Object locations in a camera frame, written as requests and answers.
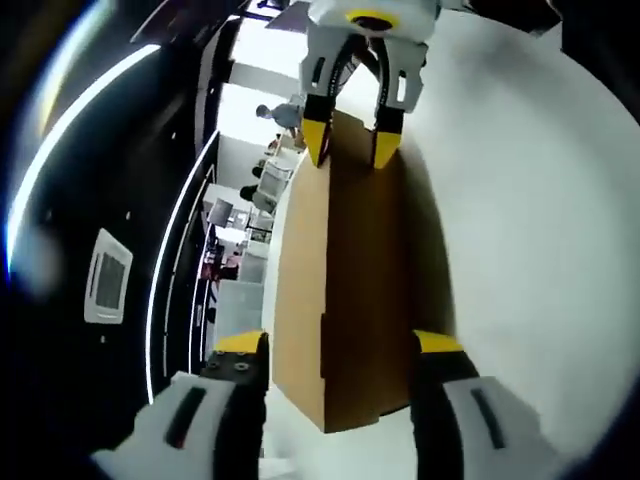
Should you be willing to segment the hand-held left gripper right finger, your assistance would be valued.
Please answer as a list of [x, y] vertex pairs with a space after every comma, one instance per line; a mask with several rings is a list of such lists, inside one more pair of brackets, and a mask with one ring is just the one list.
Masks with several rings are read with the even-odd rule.
[[562, 469], [538, 413], [480, 375], [451, 336], [413, 332], [410, 411], [419, 479], [554, 479]]

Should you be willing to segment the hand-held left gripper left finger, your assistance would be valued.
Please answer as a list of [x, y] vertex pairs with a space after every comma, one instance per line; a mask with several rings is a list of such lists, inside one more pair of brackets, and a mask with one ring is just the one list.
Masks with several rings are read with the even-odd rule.
[[110, 479], [256, 479], [268, 387], [267, 333], [228, 337], [199, 374], [176, 373], [119, 446], [92, 459]]

